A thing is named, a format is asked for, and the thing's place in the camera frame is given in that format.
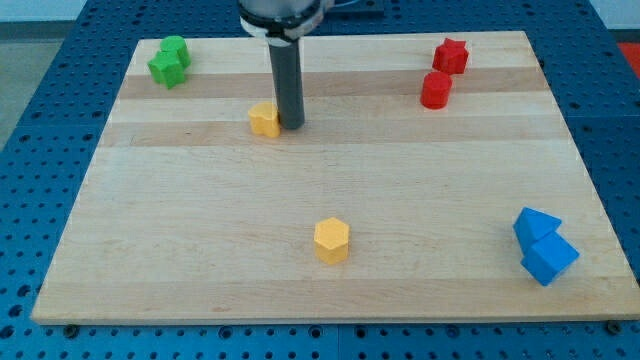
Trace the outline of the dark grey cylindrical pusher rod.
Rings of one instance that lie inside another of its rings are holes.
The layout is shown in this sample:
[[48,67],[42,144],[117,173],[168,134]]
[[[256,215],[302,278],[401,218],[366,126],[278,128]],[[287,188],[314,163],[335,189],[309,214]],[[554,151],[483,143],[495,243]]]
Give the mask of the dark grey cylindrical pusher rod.
[[270,45],[269,55],[280,125],[287,130],[299,129],[305,123],[299,41]]

